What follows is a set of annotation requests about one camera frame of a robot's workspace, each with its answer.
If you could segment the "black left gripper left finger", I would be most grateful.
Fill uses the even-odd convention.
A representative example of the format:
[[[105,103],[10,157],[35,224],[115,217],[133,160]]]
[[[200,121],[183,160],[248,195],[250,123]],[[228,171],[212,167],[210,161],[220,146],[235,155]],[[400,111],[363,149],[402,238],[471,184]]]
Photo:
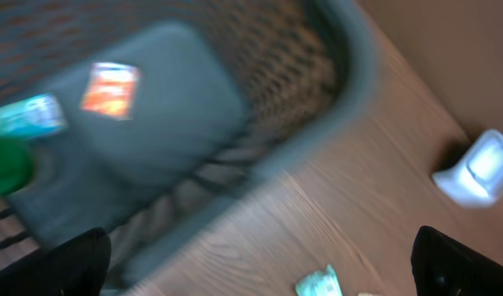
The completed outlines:
[[[99,296],[110,259],[110,237],[104,229],[90,229],[0,271],[0,296]]]

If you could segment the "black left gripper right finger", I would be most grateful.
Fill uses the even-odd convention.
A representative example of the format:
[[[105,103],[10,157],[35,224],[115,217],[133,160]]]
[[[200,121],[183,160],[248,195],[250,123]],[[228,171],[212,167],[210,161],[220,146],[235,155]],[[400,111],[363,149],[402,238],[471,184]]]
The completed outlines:
[[[411,266],[418,296],[503,296],[503,266],[431,226],[417,233]]]

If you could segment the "teal snack packet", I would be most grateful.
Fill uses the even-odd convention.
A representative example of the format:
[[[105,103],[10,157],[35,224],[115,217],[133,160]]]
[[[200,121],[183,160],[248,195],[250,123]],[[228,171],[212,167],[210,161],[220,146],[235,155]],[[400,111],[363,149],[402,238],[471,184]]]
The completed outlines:
[[[343,296],[335,269],[331,265],[301,279],[296,283],[295,291],[298,296]]]

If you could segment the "orange snack packet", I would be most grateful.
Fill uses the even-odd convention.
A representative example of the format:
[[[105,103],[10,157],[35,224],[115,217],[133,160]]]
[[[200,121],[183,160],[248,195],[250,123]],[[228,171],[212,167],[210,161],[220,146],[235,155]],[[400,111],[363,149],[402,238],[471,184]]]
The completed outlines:
[[[81,109],[118,120],[128,119],[140,76],[140,70],[132,65],[94,63]]]

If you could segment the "white barcode scanner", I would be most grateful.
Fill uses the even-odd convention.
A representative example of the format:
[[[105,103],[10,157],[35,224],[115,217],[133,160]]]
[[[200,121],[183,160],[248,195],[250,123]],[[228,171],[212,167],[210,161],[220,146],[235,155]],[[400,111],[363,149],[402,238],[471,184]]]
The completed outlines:
[[[466,208],[487,208],[503,197],[503,134],[486,130],[452,167],[432,174],[452,201]]]

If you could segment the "grey plastic basket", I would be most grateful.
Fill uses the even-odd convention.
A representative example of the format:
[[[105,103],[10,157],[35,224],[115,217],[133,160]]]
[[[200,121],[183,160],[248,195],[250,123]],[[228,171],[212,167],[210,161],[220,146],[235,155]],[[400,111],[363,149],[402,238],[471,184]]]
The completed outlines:
[[[128,119],[81,109],[96,62],[140,70]],[[100,227],[106,289],[139,283],[348,122],[375,65],[351,1],[0,0],[0,112],[51,95],[63,124],[0,197],[0,271]]]

